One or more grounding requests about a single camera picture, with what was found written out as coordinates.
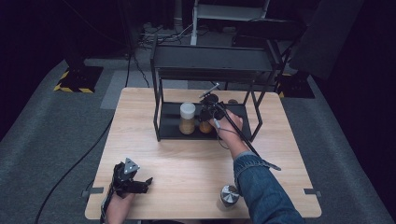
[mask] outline hand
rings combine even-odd
[[[229,115],[233,123],[235,123],[236,127],[238,127],[239,130],[242,130],[242,125],[244,122],[242,118],[239,118],[230,110],[227,110],[227,114]],[[213,119],[211,119],[209,123],[216,128],[219,137],[225,142],[225,144],[227,144],[227,147],[230,149],[233,159],[235,159],[236,156],[239,155],[239,153],[248,151],[248,147],[241,140],[238,132],[235,130],[230,121],[227,120],[227,118],[224,117],[221,120],[218,120],[219,128],[216,126]]]
[[[134,193],[126,193],[121,198],[117,193],[114,193],[106,211],[106,223],[123,223],[128,216],[134,196]]]

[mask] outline hand-mounted device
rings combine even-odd
[[[134,176],[136,175],[138,169],[140,169],[140,166],[138,166],[129,158],[125,159],[125,163],[120,162],[114,166],[113,179],[108,188],[107,196],[103,200],[101,206],[101,223],[105,223],[106,210],[110,204],[111,197],[113,196],[114,192],[116,192],[120,197],[122,197],[123,193],[148,192],[152,178],[146,180],[145,182],[134,181]]]
[[[204,99],[201,100],[202,109],[200,112],[199,120],[200,121],[208,121],[210,119],[213,119],[214,121],[216,121],[216,120],[220,120],[225,117],[231,123],[231,125],[233,125],[233,128],[236,130],[236,132],[238,133],[240,138],[247,144],[249,149],[254,154],[256,154],[258,157],[262,158],[259,155],[259,153],[256,151],[256,149],[253,147],[253,145],[250,144],[250,142],[245,137],[245,135],[242,133],[242,131],[239,130],[239,128],[236,126],[236,124],[233,122],[233,120],[227,114],[225,104],[223,102],[219,102],[219,97],[216,94],[211,93],[218,85],[219,85],[219,83],[217,83],[216,86],[211,88],[209,91],[206,91],[202,95],[200,95],[200,98],[204,97]],[[266,160],[263,160],[263,161],[266,163],[266,165],[268,167],[276,169],[278,171],[281,170],[280,167],[278,167]]]

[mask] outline white bottle cap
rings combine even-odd
[[[183,119],[192,119],[195,115],[195,105],[192,103],[184,103],[180,106],[180,116]]]

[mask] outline light wood tabletop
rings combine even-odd
[[[163,92],[166,102],[198,103],[198,96],[204,91],[166,89]],[[229,99],[243,102],[246,94],[245,91],[213,93],[224,102]],[[158,142],[153,125],[154,108],[153,89],[123,89],[92,185],[104,188],[104,192],[90,196],[86,218],[100,218],[100,206],[114,166],[125,158],[141,167],[134,180],[146,181],[153,177],[148,193],[135,197],[129,219],[248,218],[243,198],[231,209],[224,209],[219,202],[223,186],[233,184],[233,160],[229,150],[221,147],[216,139]],[[304,189],[313,187],[278,95],[267,92],[260,111],[263,125],[252,145],[264,159],[282,168],[271,171],[300,214],[319,217],[317,196],[304,194]],[[250,100],[247,115],[254,131],[258,121]]]

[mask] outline denim jacket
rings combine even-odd
[[[245,198],[254,224],[304,223],[289,196],[269,171],[265,161],[243,152],[233,162],[235,185]]]

